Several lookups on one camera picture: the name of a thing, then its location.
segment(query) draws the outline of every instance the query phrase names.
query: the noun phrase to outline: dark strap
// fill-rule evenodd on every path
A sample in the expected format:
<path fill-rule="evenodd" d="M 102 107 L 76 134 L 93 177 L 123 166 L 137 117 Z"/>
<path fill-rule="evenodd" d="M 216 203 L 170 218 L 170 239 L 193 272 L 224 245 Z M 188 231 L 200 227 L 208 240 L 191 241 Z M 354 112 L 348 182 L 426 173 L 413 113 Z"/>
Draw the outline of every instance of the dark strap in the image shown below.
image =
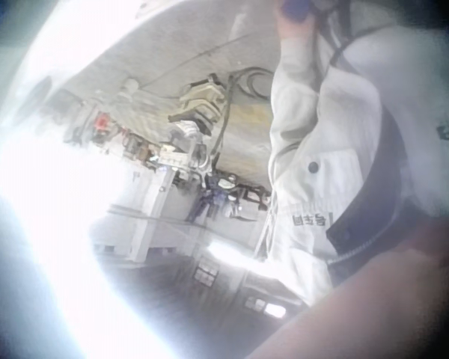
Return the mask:
<path fill-rule="evenodd" d="M 367 262 L 378 254 L 395 248 L 409 234 L 427 218 L 411 201 L 406 201 L 401 208 L 399 215 L 391 225 L 370 243 L 363 251 L 347 260 L 333 263 L 328 266 L 329 275 L 333 286 L 338 286 L 347 278 L 354 275 Z"/>
<path fill-rule="evenodd" d="M 374 162 L 358 195 L 328 229 L 338 255 L 370 241 L 391 222 L 400 205 L 400 164 L 403 139 L 391 114 L 383 110 L 381 135 Z"/>
<path fill-rule="evenodd" d="M 351 0 L 340 0 L 337 4 L 337 13 L 339 16 L 339 24 L 341 32 L 346 40 L 351 40 Z"/>
<path fill-rule="evenodd" d="M 346 41 L 339 49 L 337 49 L 335 51 L 335 53 L 333 54 L 329 65 L 330 66 L 336 66 L 337 61 L 340 59 L 341 55 L 343 54 L 343 52 L 352 44 L 354 43 L 356 40 L 359 40 L 363 37 L 372 35 L 384 28 L 391 28 L 393 27 L 393 25 L 384 25 L 384 26 L 379 26 L 377 28 L 367 28 L 365 30 L 362 30 L 360 32 L 358 32 L 354 37 L 350 38 L 348 41 Z"/>

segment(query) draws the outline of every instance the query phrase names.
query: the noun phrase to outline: industrial machinery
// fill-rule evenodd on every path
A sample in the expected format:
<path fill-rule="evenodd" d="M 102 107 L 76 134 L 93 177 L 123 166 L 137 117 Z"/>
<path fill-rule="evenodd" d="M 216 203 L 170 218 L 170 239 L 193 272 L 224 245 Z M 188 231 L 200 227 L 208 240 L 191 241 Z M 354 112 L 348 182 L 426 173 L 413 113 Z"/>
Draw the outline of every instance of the industrial machinery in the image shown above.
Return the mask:
<path fill-rule="evenodd" d="M 114 136 L 122 132 L 120 125 L 115 123 L 110 115 L 101 112 L 95 120 L 92 142 L 98 147 L 102 147 L 106 142 L 113 139 Z"/>
<path fill-rule="evenodd" d="M 142 137 L 127 131 L 123 139 L 123 157 L 131 160 L 135 159 L 143 145 L 146 145 L 146 143 Z"/>
<path fill-rule="evenodd" d="M 162 145 L 158 163 L 204 177 L 213 171 L 218 153 L 211 153 L 205 142 L 221 120 L 226 105 L 226 90 L 215 74 L 192 83 L 180 97 L 180 109 L 168 116 L 169 141 Z"/>

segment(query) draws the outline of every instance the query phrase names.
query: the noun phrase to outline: hand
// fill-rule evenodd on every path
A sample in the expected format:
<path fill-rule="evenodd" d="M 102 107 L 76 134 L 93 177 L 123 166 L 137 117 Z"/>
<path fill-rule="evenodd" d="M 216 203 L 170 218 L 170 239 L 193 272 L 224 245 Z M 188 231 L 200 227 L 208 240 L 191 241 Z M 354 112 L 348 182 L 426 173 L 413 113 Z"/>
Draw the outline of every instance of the hand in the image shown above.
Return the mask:
<path fill-rule="evenodd" d="M 282 7 L 285 2 L 286 0 L 275 0 L 276 26 L 281 40 L 291 37 L 303 37 L 310 31 L 313 31 L 315 25 L 314 15 L 309 13 L 304 22 L 294 22 L 283 13 Z"/>
<path fill-rule="evenodd" d="M 421 358 L 449 313 L 449 222 L 429 221 L 248 359 Z"/>

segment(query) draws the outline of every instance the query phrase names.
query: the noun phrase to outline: cable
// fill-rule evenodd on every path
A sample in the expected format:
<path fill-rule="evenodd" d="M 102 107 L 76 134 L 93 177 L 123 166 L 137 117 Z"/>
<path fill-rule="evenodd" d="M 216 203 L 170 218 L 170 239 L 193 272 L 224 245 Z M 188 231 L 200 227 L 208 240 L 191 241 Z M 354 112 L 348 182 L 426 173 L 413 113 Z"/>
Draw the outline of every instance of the cable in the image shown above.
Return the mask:
<path fill-rule="evenodd" d="M 331 57 L 331 60 L 329 61 L 329 66 L 328 69 L 326 70 L 326 74 L 329 71 L 329 67 L 331 66 L 336 66 L 337 61 L 339 60 L 339 58 L 341 57 L 341 55 L 344 53 L 344 51 L 351 45 L 353 44 L 356 40 L 359 40 L 363 37 L 372 35 L 378 31 L 381 31 L 385 28 L 391 28 L 393 25 L 383 25 L 383 26 L 379 26 L 376 28 L 366 28 L 360 32 L 358 32 L 351 40 L 348 40 L 345 44 L 343 44 L 339 49 L 337 49 L 335 51 L 335 53 L 333 54 L 333 56 Z"/>
<path fill-rule="evenodd" d="M 243 89 L 241 85 L 239 85 L 238 83 L 239 80 L 245 75 L 248 76 L 246 84 L 248 86 L 249 92 Z M 215 145 L 211 150 L 210 153 L 211 158 L 214 158 L 214 156 L 218 153 L 218 149 L 220 145 L 222 145 L 223 137 L 225 136 L 227 124 L 230 119 L 230 110 L 231 110 L 231 103 L 233 102 L 234 88 L 238 87 L 246 96 L 269 101 L 270 96 L 265 96 L 257 92 L 253 84 L 257 76 L 272 76 L 272 75 L 273 72 L 264 69 L 262 67 L 247 67 L 243 70 L 239 70 L 230 74 L 230 76 L 228 77 L 226 88 L 226 106 L 224 107 L 223 112 L 223 125 L 221 131 L 219 132 L 218 138 L 216 139 Z"/>

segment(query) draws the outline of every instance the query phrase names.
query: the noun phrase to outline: white work jacket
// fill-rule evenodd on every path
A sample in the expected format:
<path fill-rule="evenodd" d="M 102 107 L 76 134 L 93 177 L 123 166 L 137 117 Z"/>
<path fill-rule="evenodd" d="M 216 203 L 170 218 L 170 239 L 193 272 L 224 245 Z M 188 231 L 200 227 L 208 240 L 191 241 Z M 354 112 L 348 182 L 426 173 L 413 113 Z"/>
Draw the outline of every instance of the white work jacket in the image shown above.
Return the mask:
<path fill-rule="evenodd" d="M 356 40 L 343 54 L 355 71 L 329 67 L 319 90 L 312 37 L 281 42 L 271 100 L 275 210 L 268 222 L 276 275 L 308 305 L 332 289 L 328 263 L 337 252 L 326 231 L 369 174 L 384 106 L 406 147 L 403 196 L 429 215 L 449 215 L 449 141 L 436 131 L 449 123 L 447 35 L 396 26 Z"/>

